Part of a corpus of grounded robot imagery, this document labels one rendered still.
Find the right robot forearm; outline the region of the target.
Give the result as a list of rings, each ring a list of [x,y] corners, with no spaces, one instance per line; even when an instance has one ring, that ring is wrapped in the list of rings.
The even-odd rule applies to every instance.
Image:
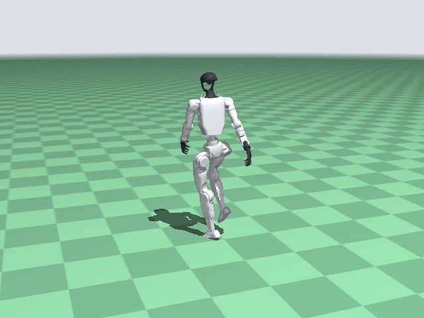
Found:
[[[249,143],[249,141],[248,141],[248,139],[247,139],[247,136],[246,136],[246,134],[245,134],[244,128],[243,128],[242,123],[241,123],[241,121],[240,121],[240,120],[239,120],[239,123],[240,123],[241,127],[239,127],[239,128],[236,130],[236,133],[238,134],[239,140],[240,140],[240,142],[242,143],[242,147],[244,147],[244,146],[243,146],[243,142],[244,142],[244,141],[247,141],[248,145],[250,146],[250,143]]]

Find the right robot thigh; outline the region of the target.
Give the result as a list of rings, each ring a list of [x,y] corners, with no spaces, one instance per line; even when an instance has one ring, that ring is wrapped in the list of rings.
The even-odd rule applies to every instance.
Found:
[[[223,144],[223,155],[216,159],[211,159],[209,163],[209,171],[207,173],[207,177],[212,182],[218,180],[219,175],[217,172],[217,168],[221,165],[225,157],[232,152],[231,147],[227,142],[222,141],[221,143]]]

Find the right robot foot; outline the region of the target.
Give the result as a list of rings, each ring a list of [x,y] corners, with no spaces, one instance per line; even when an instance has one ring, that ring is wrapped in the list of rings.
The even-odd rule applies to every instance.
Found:
[[[231,213],[231,210],[228,207],[223,208],[223,210],[220,212],[217,222],[223,222],[228,217],[229,213]]]

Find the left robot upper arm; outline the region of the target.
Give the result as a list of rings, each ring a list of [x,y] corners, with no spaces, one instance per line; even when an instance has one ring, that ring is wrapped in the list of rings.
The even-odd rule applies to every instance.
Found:
[[[191,99],[187,103],[185,130],[193,130],[193,120],[195,117],[195,111],[198,110],[200,104],[199,99]]]

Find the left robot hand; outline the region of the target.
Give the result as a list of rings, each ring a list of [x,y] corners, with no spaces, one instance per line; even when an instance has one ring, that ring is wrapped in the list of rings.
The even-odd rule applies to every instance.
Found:
[[[188,141],[187,141],[188,142]],[[186,145],[186,143],[185,142],[180,142],[180,144],[181,144],[181,149],[182,149],[182,152],[184,153],[184,154],[187,154],[187,153],[185,153],[185,152],[188,152],[188,151],[186,151],[186,150],[189,150],[189,149],[187,149],[186,147],[188,147],[189,148],[189,146],[187,146]],[[186,147],[185,147],[186,146]]]

